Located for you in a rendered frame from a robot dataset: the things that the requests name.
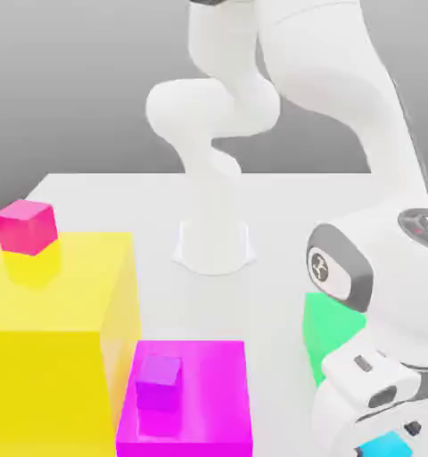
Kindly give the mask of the small cyan cube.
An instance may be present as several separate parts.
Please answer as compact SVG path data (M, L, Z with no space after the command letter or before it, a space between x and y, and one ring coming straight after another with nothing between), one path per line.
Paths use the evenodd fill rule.
M413 457L411 447L396 433L389 432L355 449L357 457Z

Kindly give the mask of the large magenta box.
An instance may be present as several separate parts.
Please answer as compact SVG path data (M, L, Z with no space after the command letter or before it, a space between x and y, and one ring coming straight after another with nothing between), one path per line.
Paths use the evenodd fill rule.
M149 354L182 360L175 411L140 410L136 377ZM117 457L252 457L250 396L241 340L141 340L116 434Z

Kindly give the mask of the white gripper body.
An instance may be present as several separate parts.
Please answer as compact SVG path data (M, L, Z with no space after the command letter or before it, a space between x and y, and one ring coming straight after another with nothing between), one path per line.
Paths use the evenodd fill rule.
M324 457L357 457L358 447L392 431L410 447L410 457L428 457L428 399L367 413L324 380L316 391L311 426Z

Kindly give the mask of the large green box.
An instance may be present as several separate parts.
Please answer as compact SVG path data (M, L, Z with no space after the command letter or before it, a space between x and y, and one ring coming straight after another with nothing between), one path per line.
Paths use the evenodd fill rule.
M302 336L316 386L325 379L322 360L349 341L366 325L364 314L355 312L322 293L305 295Z

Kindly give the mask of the small pink cube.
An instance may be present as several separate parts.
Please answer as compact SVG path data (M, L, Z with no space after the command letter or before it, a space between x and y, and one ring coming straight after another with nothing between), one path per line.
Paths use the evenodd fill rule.
M20 199L0 210L3 251L34 256L57 239L52 205Z

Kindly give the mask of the small purple cube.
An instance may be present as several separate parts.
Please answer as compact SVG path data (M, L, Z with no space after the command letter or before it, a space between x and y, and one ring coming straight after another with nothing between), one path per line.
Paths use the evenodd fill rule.
M147 355L136 377L136 404L140 410L175 411L181 397L182 360Z

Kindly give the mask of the large yellow box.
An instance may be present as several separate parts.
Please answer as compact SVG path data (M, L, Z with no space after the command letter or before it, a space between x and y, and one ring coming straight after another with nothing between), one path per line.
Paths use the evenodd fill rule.
M0 457L116 457L139 336L130 234L0 246Z

